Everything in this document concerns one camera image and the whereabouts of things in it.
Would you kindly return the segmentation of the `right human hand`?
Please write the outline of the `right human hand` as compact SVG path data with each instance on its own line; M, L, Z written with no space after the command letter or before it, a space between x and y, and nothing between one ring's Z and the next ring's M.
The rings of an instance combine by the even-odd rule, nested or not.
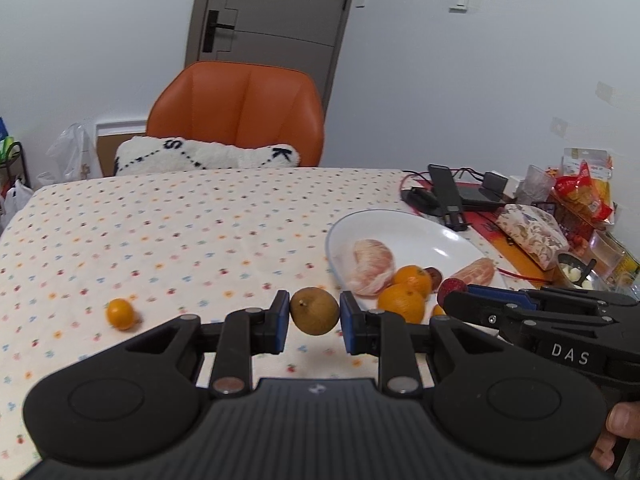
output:
M639 403L620 402L612 407L606 418L596 446L591 452L592 460L603 470L614 464L614 445L618 439L638 440L640 437Z

